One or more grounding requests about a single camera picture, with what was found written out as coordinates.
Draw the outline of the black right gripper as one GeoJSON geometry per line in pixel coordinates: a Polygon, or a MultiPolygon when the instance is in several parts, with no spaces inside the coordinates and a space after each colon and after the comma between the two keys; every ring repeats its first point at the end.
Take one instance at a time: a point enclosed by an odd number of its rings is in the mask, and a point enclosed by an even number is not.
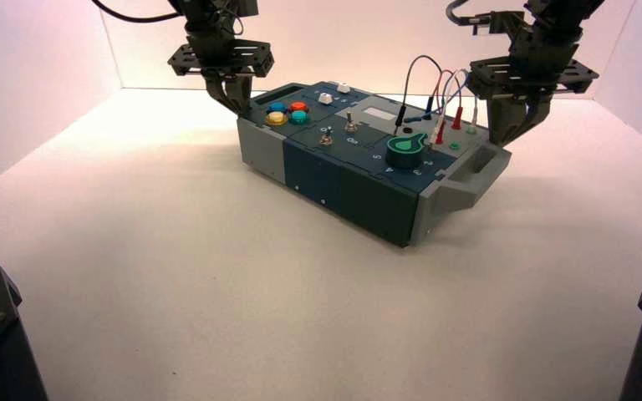
{"type": "Polygon", "coordinates": [[[582,94],[599,77],[573,56],[582,29],[559,30],[529,24],[489,28],[510,39],[508,55],[470,63],[467,87],[487,102],[490,141],[505,147],[541,124],[550,112],[553,93],[582,94]],[[526,113],[523,118],[524,99],[526,113]]]}

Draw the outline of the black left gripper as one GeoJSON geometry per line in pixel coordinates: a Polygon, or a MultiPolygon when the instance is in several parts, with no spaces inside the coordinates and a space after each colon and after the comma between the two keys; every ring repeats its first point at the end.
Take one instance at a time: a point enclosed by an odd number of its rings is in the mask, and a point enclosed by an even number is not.
{"type": "Polygon", "coordinates": [[[186,43],[168,59],[175,74],[197,70],[206,76],[206,91],[214,100],[235,114],[248,114],[251,76],[264,78],[274,65],[271,44],[238,38],[219,23],[187,23],[185,30],[186,43]]]}

